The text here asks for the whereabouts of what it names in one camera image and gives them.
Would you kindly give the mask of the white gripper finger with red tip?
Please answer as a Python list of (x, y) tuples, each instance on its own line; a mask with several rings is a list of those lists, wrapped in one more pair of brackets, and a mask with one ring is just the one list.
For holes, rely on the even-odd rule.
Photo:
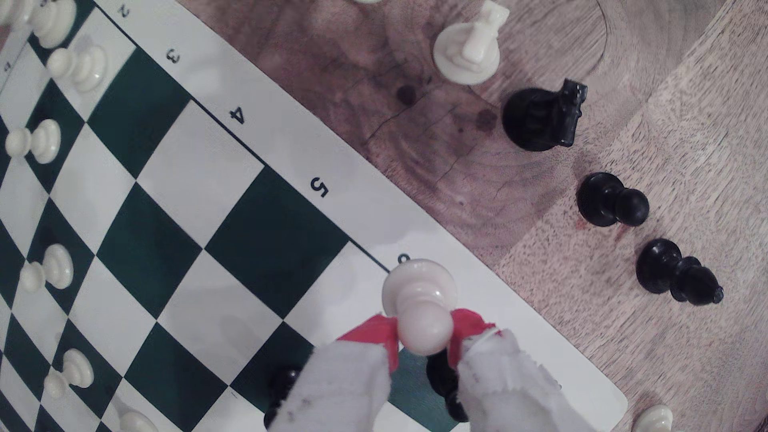
[(314, 349), (268, 431), (372, 431), (398, 367), (398, 319), (370, 317)]
[(471, 431), (594, 431), (510, 329), (469, 309), (451, 316), (448, 364)]

